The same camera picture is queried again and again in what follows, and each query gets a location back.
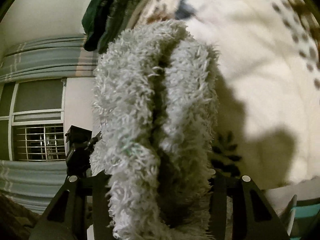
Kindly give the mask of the grey green curtain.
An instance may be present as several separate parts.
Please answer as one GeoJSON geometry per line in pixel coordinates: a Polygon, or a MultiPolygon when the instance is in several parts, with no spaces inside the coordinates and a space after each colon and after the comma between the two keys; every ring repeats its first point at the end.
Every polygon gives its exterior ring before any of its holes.
{"type": "Polygon", "coordinates": [[[1,62],[1,83],[92,77],[98,63],[96,51],[86,51],[83,34],[31,40],[10,47],[1,62]]]}

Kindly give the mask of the stack of folded dark jeans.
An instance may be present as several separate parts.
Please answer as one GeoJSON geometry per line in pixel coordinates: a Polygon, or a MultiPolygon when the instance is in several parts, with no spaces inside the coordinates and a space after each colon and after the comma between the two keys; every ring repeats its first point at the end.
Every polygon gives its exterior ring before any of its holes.
{"type": "Polygon", "coordinates": [[[103,54],[126,27],[142,0],[91,0],[82,18],[84,49],[103,54]]]}

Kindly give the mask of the floral white bed quilt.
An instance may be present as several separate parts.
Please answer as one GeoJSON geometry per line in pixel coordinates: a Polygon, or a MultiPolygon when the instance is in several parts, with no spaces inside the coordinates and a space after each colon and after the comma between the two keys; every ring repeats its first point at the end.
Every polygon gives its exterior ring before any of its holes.
{"type": "Polygon", "coordinates": [[[219,53],[213,168],[262,189],[319,176],[319,52],[289,0],[149,0],[219,53]]]}

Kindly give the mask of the grey fluffy fleece pants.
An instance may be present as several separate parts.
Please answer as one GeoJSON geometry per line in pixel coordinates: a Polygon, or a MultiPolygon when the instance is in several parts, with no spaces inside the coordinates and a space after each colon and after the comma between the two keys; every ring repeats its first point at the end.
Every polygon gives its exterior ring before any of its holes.
{"type": "Polygon", "coordinates": [[[93,173],[110,175],[117,239],[210,239],[210,143],[217,52],[182,21],[123,31],[100,55],[93,173]]]}

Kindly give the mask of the brown checkered blanket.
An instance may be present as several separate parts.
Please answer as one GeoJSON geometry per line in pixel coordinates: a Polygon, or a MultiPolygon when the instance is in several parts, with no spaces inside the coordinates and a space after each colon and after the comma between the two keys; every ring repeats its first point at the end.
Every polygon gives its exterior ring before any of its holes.
{"type": "Polygon", "coordinates": [[[319,49],[319,7],[313,0],[288,0],[288,2],[319,49]]]}

